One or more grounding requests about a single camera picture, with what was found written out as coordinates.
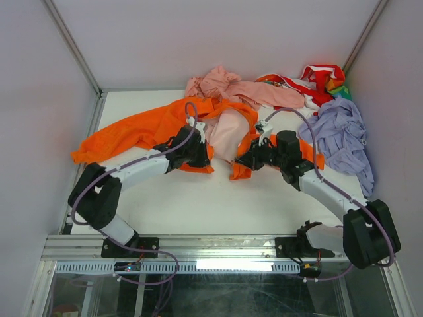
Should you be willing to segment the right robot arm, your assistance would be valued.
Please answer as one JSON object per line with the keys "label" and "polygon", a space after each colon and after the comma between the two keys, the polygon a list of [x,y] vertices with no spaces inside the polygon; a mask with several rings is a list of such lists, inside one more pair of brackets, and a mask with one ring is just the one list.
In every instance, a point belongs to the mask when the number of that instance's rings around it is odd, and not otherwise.
{"label": "right robot arm", "polygon": [[358,269],[387,258],[394,260],[401,243],[387,204],[380,199],[359,200],[329,182],[316,166],[313,148],[293,131],[257,137],[235,159],[237,168],[252,172],[264,166],[276,168],[286,183],[316,199],[342,224],[306,223],[297,230],[296,250],[310,256],[317,250],[345,255]]}

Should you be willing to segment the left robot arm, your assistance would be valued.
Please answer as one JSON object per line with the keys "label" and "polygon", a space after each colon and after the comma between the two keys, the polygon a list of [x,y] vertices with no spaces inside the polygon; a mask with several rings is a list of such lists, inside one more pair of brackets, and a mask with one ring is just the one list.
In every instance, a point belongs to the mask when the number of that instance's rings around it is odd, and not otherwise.
{"label": "left robot arm", "polygon": [[87,165],[72,190],[68,204],[85,224],[115,241],[123,256],[132,256],[141,248],[140,235],[117,214],[120,194],[151,177],[167,174],[184,164],[193,168],[210,166],[205,124],[183,126],[175,137],[155,146],[144,157],[120,166],[106,168]]}

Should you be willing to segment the orange zip jacket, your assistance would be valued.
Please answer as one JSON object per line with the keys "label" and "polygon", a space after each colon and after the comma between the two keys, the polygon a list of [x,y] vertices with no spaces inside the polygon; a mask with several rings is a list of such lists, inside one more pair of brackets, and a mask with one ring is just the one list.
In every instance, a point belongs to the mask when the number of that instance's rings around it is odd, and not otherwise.
{"label": "orange zip jacket", "polygon": [[218,158],[231,165],[230,180],[249,179],[251,169],[235,162],[258,138],[255,124],[258,112],[241,102],[216,98],[188,97],[169,105],[138,113],[99,130],[71,152],[75,164],[104,162],[132,147],[152,149],[168,141],[197,114],[206,125],[209,159]]}

